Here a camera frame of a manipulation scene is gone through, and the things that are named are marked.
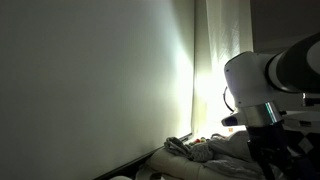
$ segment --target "white curtain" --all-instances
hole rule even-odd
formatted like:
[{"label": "white curtain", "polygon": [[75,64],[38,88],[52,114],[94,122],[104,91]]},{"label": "white curtain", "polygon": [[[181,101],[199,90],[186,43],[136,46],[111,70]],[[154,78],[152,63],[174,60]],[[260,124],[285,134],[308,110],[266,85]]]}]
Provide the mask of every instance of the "white curtain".
[{"label": "white curtain", "polygon": [[[231,113],[223,101],[227,85],[223,68],[234,56],[253,50],[250,0],[207,0],[206,8],[210,51],[210,58],[207,60],[210,62],[206,63],[211,68],[209,73],[205,66],[197,66],[195,71],[195,134],[228,135],[244,127],[221,125],[221,120]],[[233,107],[230,93],[227,94],[227,102]]]}]

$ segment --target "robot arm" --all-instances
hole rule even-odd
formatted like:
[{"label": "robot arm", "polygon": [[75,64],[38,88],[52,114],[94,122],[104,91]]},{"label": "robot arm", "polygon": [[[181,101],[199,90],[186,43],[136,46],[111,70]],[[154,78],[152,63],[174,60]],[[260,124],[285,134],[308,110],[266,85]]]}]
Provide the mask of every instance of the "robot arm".
[{"label": "robot arm", "polygon": [[223,125],[261,127],[280,121],[273,103],[277,91],[320,93],[320,33],[277,55],[242,53],[225,65],[225,76],[236,112]]},{"label": "robot arm", "polygon": [[246,125],[252,157],[267,179],[269,164],[289,178],[317,179],[305,155],[288,147],[274,93],[320,93],[320,33],[277,55],[242,53],[225,65],[228,87],[236,110],[224,126]]}]

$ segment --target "bed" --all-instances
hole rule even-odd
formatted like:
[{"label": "bed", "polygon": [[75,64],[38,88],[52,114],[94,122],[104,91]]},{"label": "bed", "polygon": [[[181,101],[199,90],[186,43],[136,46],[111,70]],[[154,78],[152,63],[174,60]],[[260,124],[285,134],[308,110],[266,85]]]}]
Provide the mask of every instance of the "bed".
[{"label": "bed", "polygon": [[[247,140],[247,132],[240,131],[211,144],[215,146],[214,158],[206,162],[195,162],[162,148],[146,161],[136,179],[149,180],[153,174],[161,174],[165,180],[265,179],[260,166],[251,159]],[[276,167],[273,171],[277,179],[285,179]]]}]

